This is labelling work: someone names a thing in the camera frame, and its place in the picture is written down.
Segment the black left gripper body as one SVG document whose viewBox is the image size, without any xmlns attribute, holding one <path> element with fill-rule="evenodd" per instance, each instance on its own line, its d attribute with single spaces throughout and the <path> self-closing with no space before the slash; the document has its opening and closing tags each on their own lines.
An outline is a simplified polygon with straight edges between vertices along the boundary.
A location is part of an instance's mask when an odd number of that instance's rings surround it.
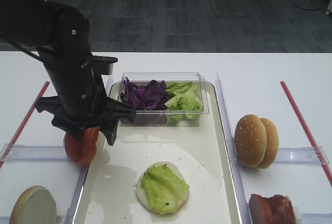
<svg viewBox="0 0 332 224">
<path fill-rule="evenodd" d="M 39 50 L 38 54 L 57 93 L 41 97 L 35 104 L 38 112 L 62 118 L 88 117 L 86 129 L 112 120 L 135 120 L 135 106 L 107 96 L 102 75 L 92 67 L 92 54 L 61 55 L 51 50 Z"/>
</svg>

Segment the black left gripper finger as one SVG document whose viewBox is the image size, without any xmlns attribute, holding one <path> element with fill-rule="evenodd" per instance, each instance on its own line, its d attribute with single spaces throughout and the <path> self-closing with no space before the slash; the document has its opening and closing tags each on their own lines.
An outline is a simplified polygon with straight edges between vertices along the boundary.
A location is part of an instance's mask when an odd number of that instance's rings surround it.
<svg viewBox="0 0 332 224">
<path fill-rule="evenodd" d="M 83 138 L 88 120 L 88 117 L 73 118 L 64 116 L 62 118 L 59 116 L 54 116 L 51 123 L 54 127 L 63 130 L 75 140 L 79 141 Z"/>
<path fill-rule="evenodd" d="M 112 120 L 100 126 L 100 132 L 105 136 L 107 143 L 113 146 L 117 138 L 118 120 Z"/>
</svg>

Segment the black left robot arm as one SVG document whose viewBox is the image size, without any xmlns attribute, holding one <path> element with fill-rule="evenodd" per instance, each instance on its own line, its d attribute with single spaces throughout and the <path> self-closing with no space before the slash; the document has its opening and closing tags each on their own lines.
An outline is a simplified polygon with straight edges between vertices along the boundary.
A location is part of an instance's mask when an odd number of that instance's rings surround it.
<svg viewBox="0 0 332 224">
<path fill-rule="evenodd" d="M 78 9 L 48 0 L 1 0 L 1 40 L 43 63 L 56 96 L 41 97 L 38 112 L 53 115 L 52 125 L 83 138 L 98 127 L 109 145 L 121 119 L 133 121 L 136 108 L 109 98 L 102 76 L 112 72 L 116 57 L 97 56 L 89 46 L 90 24 Z"/>
</svg>

